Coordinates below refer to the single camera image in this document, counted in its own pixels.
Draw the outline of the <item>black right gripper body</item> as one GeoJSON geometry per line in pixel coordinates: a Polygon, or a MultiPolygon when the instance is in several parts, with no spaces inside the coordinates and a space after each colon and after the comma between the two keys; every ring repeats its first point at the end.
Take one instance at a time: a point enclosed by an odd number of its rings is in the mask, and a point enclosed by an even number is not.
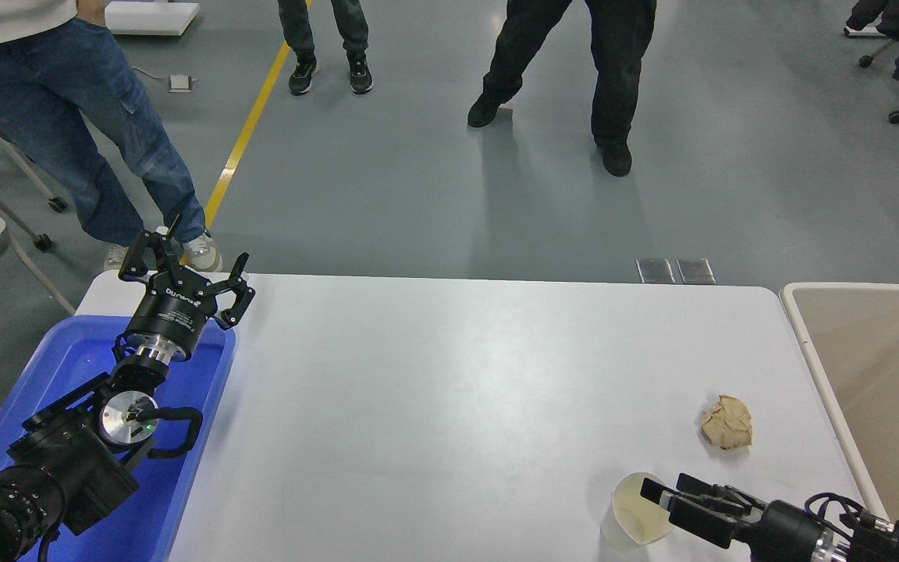
{"type": "Polygon", "coordinates": [[[757,502],[746,524],[752,561],[840,561],[837,533],[818,515],[781,500],[757,502]]]}

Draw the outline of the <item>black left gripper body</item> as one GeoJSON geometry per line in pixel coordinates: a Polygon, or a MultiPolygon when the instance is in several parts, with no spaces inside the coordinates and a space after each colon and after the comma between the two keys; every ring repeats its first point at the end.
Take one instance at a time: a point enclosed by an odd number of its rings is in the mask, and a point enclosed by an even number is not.
{"type": "Polygon", "coordinates": [[[197,272],[157,272],[147,278],[145,295],[124,338],[133,346],[161,338],[174,344],[174,360],[188,360],[197,349],[207,320],[217,311],[214,297],[198,296],[210,285],[197,272]]]}

